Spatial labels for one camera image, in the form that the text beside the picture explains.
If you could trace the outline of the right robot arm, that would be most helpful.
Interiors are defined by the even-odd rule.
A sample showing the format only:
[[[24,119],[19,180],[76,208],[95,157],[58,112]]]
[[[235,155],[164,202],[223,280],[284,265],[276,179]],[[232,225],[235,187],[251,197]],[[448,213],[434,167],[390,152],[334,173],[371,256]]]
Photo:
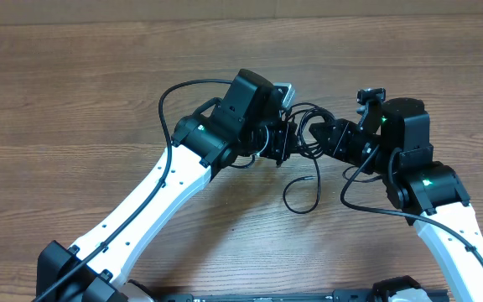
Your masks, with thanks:
[[[334,159],[358,173],[377,173],[392,209],[414,227],[432,253],[454,298],[483,301],[483,236],[463,182],[433,159],[430,117],[422,101],[361,101],[358,123],[320,122],[309,131]]]

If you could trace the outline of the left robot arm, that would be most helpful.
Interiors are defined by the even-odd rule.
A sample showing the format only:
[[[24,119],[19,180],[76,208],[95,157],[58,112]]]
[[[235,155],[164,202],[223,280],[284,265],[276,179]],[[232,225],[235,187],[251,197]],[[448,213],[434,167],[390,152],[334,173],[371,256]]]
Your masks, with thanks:
[[[137,260],[178,209],[238,157],[284,161],[288,131],[283,119],[295,94],[250,70],[228,81],[212,98],[179,120],[166,148],[138,186],[106,218],[69,247],[51,242],[39,255],[37,301],[153,301],[129,280]]]

